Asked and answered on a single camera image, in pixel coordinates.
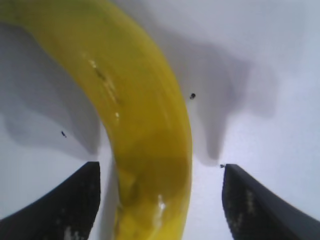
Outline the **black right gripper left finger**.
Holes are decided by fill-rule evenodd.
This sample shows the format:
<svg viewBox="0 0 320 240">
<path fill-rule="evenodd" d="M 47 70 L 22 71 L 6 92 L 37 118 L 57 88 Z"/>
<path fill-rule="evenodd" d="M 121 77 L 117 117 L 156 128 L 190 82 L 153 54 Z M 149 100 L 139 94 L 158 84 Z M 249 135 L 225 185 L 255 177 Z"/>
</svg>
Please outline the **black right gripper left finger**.
<svg viewBox="0 0 320 240">
<path fill-rule="evenodd" d="M 37 201 L 1 219 L 2 240 L 87 240 L 101 202 L 101 170 L 87 162 Z"/>
</svg>

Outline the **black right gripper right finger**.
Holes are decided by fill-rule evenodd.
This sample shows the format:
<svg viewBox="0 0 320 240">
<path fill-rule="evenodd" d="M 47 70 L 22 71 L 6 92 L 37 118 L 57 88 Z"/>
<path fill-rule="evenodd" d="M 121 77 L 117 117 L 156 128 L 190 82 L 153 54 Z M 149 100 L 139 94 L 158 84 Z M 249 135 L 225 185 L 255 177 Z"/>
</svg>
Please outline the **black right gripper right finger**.
<svg viewBox="0 0 320 240">
<path fill-rule="evenodd" d="M 235 240 L 318 240 L 320 222 L 271 192 L 237 164 L 224 167 L 223 211 Z"/>
</svg>

